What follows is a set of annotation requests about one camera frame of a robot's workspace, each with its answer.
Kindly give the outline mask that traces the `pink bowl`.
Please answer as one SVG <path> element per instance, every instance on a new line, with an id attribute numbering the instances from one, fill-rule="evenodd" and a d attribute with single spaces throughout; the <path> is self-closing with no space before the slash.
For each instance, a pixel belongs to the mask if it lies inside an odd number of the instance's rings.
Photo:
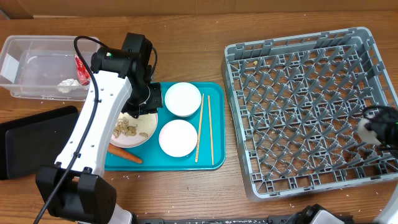
<path id="1" fill-rule="evenodd" d="M 176 119 L 168 122 L 160 130 L 159 144 L 169 156 L 184 157 L 197 146 L 198 134 L 188 121 Z"/>

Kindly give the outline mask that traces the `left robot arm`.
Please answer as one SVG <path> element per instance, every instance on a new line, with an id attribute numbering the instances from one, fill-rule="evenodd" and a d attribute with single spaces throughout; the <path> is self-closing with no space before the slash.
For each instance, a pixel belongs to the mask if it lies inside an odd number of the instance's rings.
<path id="1" fill-rule="evenodd" d="M 137 223 L 117 203 L 116 189 L 104 180 L 108 146 L 120 113 L 133 118 L 163 107 L 162 87 L 152 81 L 156 53 L 142 34 L 128 33 L 120 49 L 105 44 L 84 63 L 90 75 L 85 104 L 68 142 L 51 166 L 39 168 L 35 183 L 45 212 L 78 223 Z"/>

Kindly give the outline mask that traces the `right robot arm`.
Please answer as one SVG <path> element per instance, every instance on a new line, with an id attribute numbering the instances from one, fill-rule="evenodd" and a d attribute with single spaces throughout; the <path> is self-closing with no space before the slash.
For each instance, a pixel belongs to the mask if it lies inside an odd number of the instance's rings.
<path id="1" fill-rule="evenodd" d="M 390 106 L 372 105 L 362 110 L 357 134 L 366 144 L 377 146 L 397 159 L 397 110 Z M 397 223 L 397 187 L 376 223 Z"/>

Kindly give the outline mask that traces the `red snack wrapper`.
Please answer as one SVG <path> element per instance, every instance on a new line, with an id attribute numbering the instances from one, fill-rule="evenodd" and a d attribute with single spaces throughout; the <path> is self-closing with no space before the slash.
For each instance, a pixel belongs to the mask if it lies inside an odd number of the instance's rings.
<path id="1" fill-rule="evenodd" d="M 75 65 L 76 65 L 76 72 L 78 76 L 78 80 L 82 86 L 86 86 L 90 84 L 90 74 L 88 73 L 86 67 L 84 66 L 83 62 L 80 58 L 75 55 Z"/>

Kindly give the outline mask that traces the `white bowl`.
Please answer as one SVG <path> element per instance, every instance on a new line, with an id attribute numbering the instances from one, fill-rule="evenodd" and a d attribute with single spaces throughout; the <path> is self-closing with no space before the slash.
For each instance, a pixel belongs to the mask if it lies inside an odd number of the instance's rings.
<path id="1" fill-rule="evenodd" d="M 172 85 L 166 91 L 164 100 L 171 113 L 179 117 L 188 117 L 199 109 L 201 93 L 195 85 L 180 82 Z"/>

